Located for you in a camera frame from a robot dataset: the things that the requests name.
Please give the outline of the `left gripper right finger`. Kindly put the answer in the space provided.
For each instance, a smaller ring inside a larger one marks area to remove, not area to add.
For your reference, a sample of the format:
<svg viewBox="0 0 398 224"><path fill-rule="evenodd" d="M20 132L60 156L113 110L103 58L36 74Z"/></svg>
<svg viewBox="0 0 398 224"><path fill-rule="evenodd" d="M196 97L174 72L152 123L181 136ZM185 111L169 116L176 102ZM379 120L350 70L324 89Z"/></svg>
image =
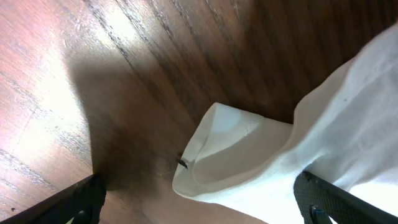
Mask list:
<svg viewBox="0 0 398 224"><path fill-rule="evenodd" d="M396 216L309 172L296 177L294 197L305 224L397 224Z"/></svg>

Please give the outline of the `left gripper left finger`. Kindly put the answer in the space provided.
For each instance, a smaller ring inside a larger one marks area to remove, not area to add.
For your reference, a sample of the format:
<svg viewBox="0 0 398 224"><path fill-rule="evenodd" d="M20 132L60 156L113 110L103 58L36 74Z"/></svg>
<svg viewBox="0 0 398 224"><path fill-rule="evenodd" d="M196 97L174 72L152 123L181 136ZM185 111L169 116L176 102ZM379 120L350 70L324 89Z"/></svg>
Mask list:
<svg viewBox="0 0 398 224"><path fill-rule="evenodd" d="M104 180L91 175L1 224L98 224L105 198Z"/></svg>

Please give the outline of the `white t-shirt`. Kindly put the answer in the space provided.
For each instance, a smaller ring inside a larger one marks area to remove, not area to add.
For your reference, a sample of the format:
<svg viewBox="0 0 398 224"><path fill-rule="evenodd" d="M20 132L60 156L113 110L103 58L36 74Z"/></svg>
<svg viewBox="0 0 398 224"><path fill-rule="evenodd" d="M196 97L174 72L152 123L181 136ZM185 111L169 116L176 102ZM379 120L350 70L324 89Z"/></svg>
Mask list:
<svg viewBox="0 0 398 224"><path fill-rule="evenodd" d="M221 103L205 113L173 190L266 223L302 223L303 171L397 214L397 26L370 41L283 123Z"/></svg>

